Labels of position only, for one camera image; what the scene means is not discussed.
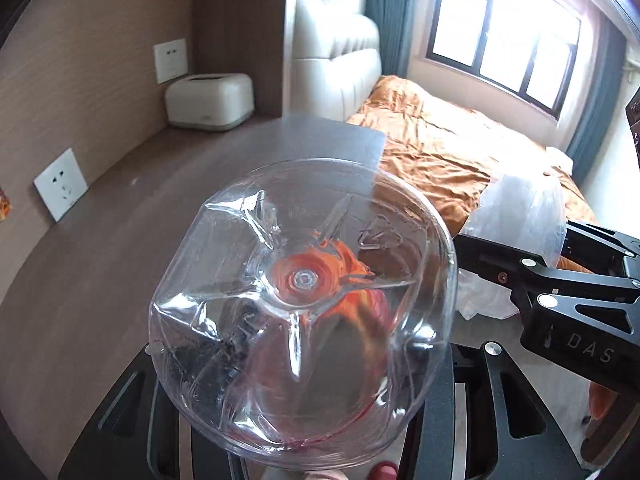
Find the clear plastic bag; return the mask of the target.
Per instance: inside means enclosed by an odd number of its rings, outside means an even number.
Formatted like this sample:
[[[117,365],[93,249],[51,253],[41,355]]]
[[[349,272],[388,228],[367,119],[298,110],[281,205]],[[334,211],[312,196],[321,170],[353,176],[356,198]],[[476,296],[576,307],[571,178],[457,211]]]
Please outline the clear plastic bag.
[[[566,234],[560,180],[532,172],[503,174],[480,193],[461,232],[532,252],[554,268]],[[518,314],[507,289],[465,270],[459,272],[457,311],[467,321],[478,314],[500,321]]]

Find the clear plastic bottle red label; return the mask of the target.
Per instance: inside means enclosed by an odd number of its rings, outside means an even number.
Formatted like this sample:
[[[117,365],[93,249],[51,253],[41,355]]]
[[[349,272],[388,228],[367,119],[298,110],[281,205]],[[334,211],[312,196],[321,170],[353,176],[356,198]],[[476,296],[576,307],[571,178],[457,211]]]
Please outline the clear plastic bottle red label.
[[[357,466],[423,405],[457,274],[421,191],[344,159],[278,162],[198,210],[149,306],[153,365],[192,427],[232,453]]]

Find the orange bed cover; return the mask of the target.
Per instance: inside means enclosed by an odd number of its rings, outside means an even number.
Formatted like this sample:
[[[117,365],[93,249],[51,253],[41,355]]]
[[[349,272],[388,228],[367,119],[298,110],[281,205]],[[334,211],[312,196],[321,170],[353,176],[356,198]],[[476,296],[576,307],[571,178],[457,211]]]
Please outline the orange bed cover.
[[[422,191],[451,233],[480,204],[480,193],[507,172],[557,177],[568,220],[591,221],[593,211],[572,178],[543,148],[477,110],[432,96],[415,82],[383,76],[349,122],[386,136],[383,170]],[[558,269],[580,265],[560,255]]]

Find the dark framed window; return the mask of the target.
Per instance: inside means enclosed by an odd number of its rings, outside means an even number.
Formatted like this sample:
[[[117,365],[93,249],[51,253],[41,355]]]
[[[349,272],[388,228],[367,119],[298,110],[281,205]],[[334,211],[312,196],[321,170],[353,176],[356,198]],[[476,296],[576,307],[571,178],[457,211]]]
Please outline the dark framed window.
[[[558,118],[581,32],[560,0],[435,0],[425,56]]]

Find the beige padded headboard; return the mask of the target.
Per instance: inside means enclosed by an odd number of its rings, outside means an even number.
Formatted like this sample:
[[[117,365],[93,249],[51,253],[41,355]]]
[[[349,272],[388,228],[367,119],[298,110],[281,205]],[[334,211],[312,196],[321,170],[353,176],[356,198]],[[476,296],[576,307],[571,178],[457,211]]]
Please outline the beige padded headboard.
[[[378,25],[328,0],[297,0],[291,110],[338,122],[355,115],[382,75]]]

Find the teal curtain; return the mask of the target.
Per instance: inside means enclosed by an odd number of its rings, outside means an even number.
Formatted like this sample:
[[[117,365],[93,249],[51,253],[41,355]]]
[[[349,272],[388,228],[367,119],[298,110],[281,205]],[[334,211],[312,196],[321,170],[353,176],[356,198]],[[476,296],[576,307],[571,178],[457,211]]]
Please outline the teal curtain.
[[[366,0],[364,15],[378,25],[384,75],[407,76],[414,0]]]

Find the white tissue box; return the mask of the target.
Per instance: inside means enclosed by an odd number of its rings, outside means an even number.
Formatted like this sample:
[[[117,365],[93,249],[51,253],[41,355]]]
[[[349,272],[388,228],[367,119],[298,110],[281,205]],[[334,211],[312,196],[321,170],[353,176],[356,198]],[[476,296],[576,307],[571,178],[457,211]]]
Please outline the white tissue box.
[[[165,92],[168,122],[177,128],[224,132],[254,114],[253,81],[247,74],[201,74]]]

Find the anime sticker strip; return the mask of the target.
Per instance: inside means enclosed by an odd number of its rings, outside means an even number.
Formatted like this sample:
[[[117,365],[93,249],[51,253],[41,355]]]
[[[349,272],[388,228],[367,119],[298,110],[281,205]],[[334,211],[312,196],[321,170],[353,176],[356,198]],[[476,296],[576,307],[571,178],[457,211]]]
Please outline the anime sticker strip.
[[[6,193],[0,188],[0,221],[6,220],[6,217],[10,214],[12,205]]]

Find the upper white wall socket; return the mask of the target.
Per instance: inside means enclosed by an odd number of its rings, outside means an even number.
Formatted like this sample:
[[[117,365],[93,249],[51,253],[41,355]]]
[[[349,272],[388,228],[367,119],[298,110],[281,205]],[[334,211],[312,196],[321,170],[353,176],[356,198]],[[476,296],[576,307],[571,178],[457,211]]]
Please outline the upper white wall socket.
[[[186,40],[180,38],[156,44],[153,47],[155,76],[158,84],[164,84],[188,73],[187,46]]]

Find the white wall socket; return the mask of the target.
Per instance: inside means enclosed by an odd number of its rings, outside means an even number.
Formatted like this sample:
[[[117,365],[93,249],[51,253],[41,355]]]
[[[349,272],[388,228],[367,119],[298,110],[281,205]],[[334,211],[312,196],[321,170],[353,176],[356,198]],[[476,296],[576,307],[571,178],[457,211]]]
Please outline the white wall socket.
[[[158,84],[164,84],[188,73],[187,46],[186,40],[180,38],[156,44],[153,47],[155,76]]]
[[[71,148],[38,174],[34,185],[54,222],[59,222],[88,191],[88,184]]]

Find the lower white wall socket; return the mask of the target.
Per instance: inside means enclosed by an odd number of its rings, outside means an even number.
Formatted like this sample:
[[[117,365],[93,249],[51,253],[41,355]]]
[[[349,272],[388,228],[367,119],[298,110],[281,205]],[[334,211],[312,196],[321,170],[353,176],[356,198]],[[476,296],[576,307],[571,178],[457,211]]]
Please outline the lower white wall socket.
[[[88,191],[88,184],[71,148],[38,174],[34,185],[54,222],[59,222]]]

